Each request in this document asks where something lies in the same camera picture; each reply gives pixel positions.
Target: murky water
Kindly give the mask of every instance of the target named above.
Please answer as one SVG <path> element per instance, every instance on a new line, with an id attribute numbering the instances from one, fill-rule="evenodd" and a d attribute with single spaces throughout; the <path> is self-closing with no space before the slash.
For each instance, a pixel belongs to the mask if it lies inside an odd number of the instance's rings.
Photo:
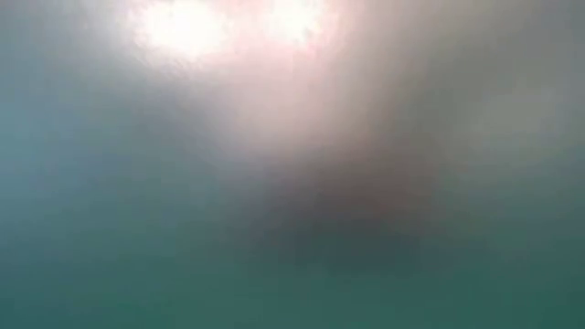
<path id="1" fill-rule="evenodd" d="M 577 3 L 0 4 L 0 327 L 582 327 Z"/>

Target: sunlight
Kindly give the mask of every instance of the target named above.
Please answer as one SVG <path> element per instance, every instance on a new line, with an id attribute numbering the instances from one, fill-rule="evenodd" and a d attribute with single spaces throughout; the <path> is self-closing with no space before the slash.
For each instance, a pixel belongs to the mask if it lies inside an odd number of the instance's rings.
<path id="1" fill-rule="evenodd" d="M 280 41 L 303 44 L 320 32 L 323 20 L 321 1 L 273 0 L 268 25 Z"/>
<path id="2" fill-rule="evenodd" d="M 141 43 L 198 58 L 217 51 L 224 39 L 221 17 L 198 1 L 159 2 L 139 15 Z"/>

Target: bright spot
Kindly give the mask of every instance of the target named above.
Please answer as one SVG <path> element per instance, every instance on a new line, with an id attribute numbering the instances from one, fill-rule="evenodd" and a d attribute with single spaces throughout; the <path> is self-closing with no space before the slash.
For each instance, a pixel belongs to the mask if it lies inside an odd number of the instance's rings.
<path id="1" fill-rule="evenodd" d="M 198 58 L 225 38 L 221 17 L 197 0 L 153 3 L 137 18 L 139 42 L 174 55 Z"/>
<path id="2" fill-rule="evenodd" d="M 271 33 L 281 41 L 304 43 L 321 32 L 324 5 L 316 0 L 273 0 L 269 13 Z"/>

